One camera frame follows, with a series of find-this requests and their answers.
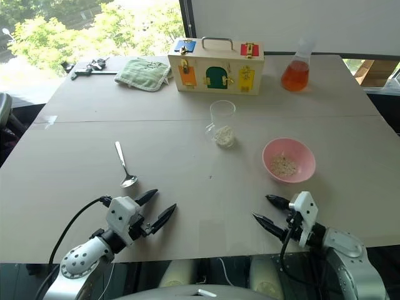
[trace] green foliage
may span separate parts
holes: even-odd
[[[16,41],[9,44],[9,49],[33,66],[52,69],[61,76],[63,61],[166,54],[173,41],[184,35],[177,1],[158,1],[142,10],[124,9],[110,2],[101,4],[101,10],[89,29],[79,31],[67,29],[56,18],[46,21],[43,16],[19,22],[12,33]]]
[[[58,74],[63,73],[60,64],[73,54],[69,45],[78,32],[66,27],[51,18],[48,22],[43,17],[17,23],[14,38],[9,49],[14,55],[25,56],[27,60],[39,69],[52,69]]]
[[[363,59],[343,59],[346,66],[349,68],[350,72],[354,75],[357,70],[361,67],[364,60]]]
[[[108,3],[110,0],[33,0],[39,1],[38,14],[47,18],[64,20],[69,15],[94,8],[100,3]]]
[[[36,15],[36,0],[0,0],[0,25],[14,26]]]

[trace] white wall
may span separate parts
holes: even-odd
[[[197,37],[262,41],[295,51],[301,36],[316,52],[400,56],[400,0],[192,0]]]

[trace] silver spoon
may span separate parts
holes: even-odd
[[[138,181],[138,177],[135,175],[129,175],[128,171],[126,170],[125,160],[124,160],[124,156],[123,156],[123,150],[121,149],[121,144],[119,143],[119,141],[115,142],[115,148],[117,149],[119,159],[121,160],[121,164],[126,173],[126,177],[124,180],[122,180],[120,186],[122,188],[127,188],[128,186],[131,186],[136,181]]]

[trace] window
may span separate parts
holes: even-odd
[[[355,75],[357,70],[361,67],[365,59],[343,59],[346,66],[349,68],[351,74]]]
[[[58,85],[61,63],[165,55],[184,36],[178,0],[0,0],[0,91]]]

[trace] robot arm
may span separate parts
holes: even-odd
[[[293,203],[274,195],[266,197],[278,209],[289,211],[286,221],[292,229],[291,238],[299,241],[301,247],[324,251],[327,262],[338,276],[345,299],[388,299],[379,273],[368,260],[365,245],[348,232],[316,223],[318,208],[309,192],[301,192]],[[265,216],[255,213],[253,216],[265,230],[285,240],[288,229],[275,226]]]
[[[90,298],[94,283],[113,261],[114,255],[141,236],[146,237],[156,233],[171,217],[176,204],[160,214],[153,225],[143,224],[144,218],[139,213],[140,207],[156,192],[156,189],[150,190],[133,200],[130,197],[114,198],[106,217],[109,228],[106,231],[97,230],[90,240],[64,255],[58,276],[43,299]]]

